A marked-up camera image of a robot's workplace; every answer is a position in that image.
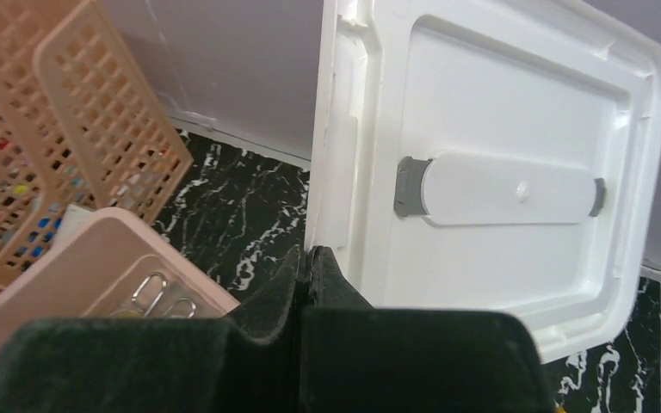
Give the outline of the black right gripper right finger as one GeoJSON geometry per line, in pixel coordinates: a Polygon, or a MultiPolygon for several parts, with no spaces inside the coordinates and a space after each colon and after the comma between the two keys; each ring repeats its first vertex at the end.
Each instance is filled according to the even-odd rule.
{"type": "Polygon", "coordinates": [[[527,328],[503,312],[371,306],[334,253],[309,253],[303,412],[552,412],[527,328]]]}

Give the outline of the white container lid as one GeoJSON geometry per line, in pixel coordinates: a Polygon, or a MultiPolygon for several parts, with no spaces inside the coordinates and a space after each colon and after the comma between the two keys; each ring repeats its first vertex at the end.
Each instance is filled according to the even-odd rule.
{"type": "Polygon", "coordinates": [[[304,247],[372,305],[614,340],[661,161],[661,44],[584,1],[326,1],[304,247]]]}

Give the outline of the metal crucible tongs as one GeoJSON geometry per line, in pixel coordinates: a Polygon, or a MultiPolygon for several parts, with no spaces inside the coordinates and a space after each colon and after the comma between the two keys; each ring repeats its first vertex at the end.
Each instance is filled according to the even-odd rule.
{"type": "Polygon", "coordinates": [[[163,273],[153,272],[138,284],[110,316],[188,319],[196,315],[198,307],[181,284],[170,280],[163,273]]]}

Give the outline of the pink plastic bin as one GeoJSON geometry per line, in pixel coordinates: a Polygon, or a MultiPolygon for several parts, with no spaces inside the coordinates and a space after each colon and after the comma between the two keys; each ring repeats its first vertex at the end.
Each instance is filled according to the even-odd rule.
{"type": "Polygon", "coordinates": [[[109,317],[153,272],[182,285],[199,306],[194,317],[221,317],[238,306],[148,224],[127,210],[104,208],[0,292],[0,348],[38,318],[109,317]]]}

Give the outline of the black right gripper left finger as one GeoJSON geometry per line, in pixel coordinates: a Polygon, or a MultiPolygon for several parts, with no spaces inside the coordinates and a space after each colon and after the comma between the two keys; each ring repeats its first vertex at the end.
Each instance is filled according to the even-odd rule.
{"type": "Polygon", "coordinates": [[[305,254],[218,318],[46,318],[0,349],[0,412],[291,412],[305,254]]]}

